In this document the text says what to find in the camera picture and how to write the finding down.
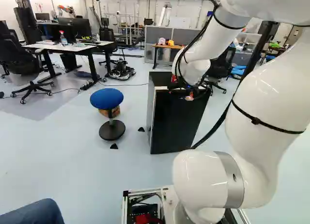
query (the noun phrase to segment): yellow object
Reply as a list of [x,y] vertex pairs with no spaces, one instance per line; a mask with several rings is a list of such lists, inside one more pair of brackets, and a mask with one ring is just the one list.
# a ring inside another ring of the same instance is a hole
[[169,40],[169,41],[168,41],[168,46],[174,46],[174,41]]

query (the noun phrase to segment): blue seat cushion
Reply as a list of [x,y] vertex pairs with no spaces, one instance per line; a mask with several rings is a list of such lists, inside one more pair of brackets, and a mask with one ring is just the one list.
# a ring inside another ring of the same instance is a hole
[[245,65],[238,65],[238,66],[235,66],[234,68],[233,68],[233,70],[244,70],[246,68],[246,66]]
[[268,61],[271,61],[275,58],[276,58],[275,56],[268,55],[268,56],[266,56],[266,61],[268,62]]
[[105,88],[91,95],[91,104],[98,109],[114,109],[123,101],[124,95],[114,88]]

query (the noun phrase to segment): wooden table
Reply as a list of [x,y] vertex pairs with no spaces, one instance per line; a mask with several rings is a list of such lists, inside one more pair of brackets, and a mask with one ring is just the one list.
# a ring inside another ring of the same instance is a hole
[[157,66],[156,58],[157,58],[157,50],[158,50],[158,48],[182,49],[184,46],[179,46],[179,45],[175,45],[175,46],[161,46],[161,45],[158,45],[158,44],[153,44],[152,47],[155,48],[154,65],[153,65],[153,70],[154,70],[156,68],[156,66]]
[[278,55],[281,55],[282,53],[284,53],[286,51],[286,48],[281,47],[281,48],[277,48],[277,47],[271,47],[269,46],[268,48],[270,50],[270,52],[272,52],[273,50],[278,52]]

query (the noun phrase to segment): black strap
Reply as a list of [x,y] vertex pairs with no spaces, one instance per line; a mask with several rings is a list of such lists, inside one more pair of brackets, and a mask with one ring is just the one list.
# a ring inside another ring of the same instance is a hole
[[219,23],[220,25],[222,25],[223,27],[225,27],[226,29],[234,29],[234,30],[237,30],[237,29],[243,29],[245,26],[243,26],[243,27],[230,27],[230,26],[228,26],[228,25],[226,25],[226,24],[223,24],[221,21],[219,21],[218,20],[218,18],[215,16],[215,13],[213,14],[213,17],[214,17],[214,19],[217,21],[217,23]]
[[208,140],[208,138],[210,138],[212,136],[212,134],[214,134],[217,129],[221,126],[221,124],[223,123],[223,121],[226,118],[226,114],[228,111],[228,108],[230,106],[232,101],[229,102],[229,104],[227,105],[225,111],[223,112],[222,116],[217,120],[217,122],[215,123],[215,125],[212,127],[212,129],[210,129],[210,131],[203,137],[201,138],[198,142],[196,142],[191,149],[196,149],[199,145],[201,145],[202,143],[204,143],[205,141]]
[[265,126],[267,128],[270,128],[270,129],[273,129],[273,130],[276,130],[276,131],[279,131],[279,132],[283,132],[283,133],[289,133],[289,134],[301,134],[303,133],[304,131],[291,131],[291,130],[286,130],[286,129],[282,129],[282,128],[278,128],[278,127],[275,127],[275,126],[272,126],[264,121],[262,121],[261,119],[259,119],[258,117],[254,117],[254,116],[251,116],[250,114],[246,113],[245,111],[243,111],[241,108],[239,108],[236,103],[232,100],[232,104],[234,105],[234,107],[239,111],[241,112],[244,116],[246,116],[247,118],[251,119],[252,123],[254,125],[262,125],[262,126]]
[[296,25],[296,24],[294,24],[294,26],[296,26],[296,27],[310,27],[310,25]]
[[186,64],[188,64],[188,62],[186,61],[186,58],[185,58],[185,54],[183,55],[183,57],[184,57],[184,61],[186,62]]

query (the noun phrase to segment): blue stool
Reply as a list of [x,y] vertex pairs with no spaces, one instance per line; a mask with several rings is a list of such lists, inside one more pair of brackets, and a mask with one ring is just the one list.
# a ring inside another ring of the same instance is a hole
[[105,88],[94,92],[91,95],[91,104],[98,109],[108,111],[109,121],[104,123],[99,129],[99,136],[107,141],[119,139],[125,132],[125,125],[119,120],[112,120],[112,110],[123,101],[123,94],[113,88]]

